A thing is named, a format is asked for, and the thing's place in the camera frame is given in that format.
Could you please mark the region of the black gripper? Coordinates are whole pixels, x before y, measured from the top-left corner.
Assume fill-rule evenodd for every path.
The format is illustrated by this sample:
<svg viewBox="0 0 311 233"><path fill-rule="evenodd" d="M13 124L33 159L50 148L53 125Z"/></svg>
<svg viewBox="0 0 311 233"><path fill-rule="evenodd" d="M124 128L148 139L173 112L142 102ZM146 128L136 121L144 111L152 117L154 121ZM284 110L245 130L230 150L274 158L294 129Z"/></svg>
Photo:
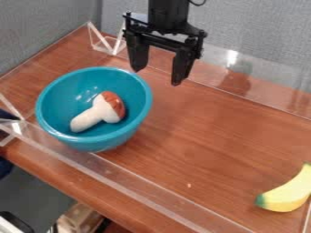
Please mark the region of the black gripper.
<svg viewBox="0 0 311 233"><path fill-rule="evenodd" d="M149 47L176 53L172 59L170 84L177 86L189 76L196 59L201 56L206 32L188 22L189 5L202 6L206 0L148 0L146 13L125 12L124 38L126 39L130 68L138 72L146 67Z"/></svg>

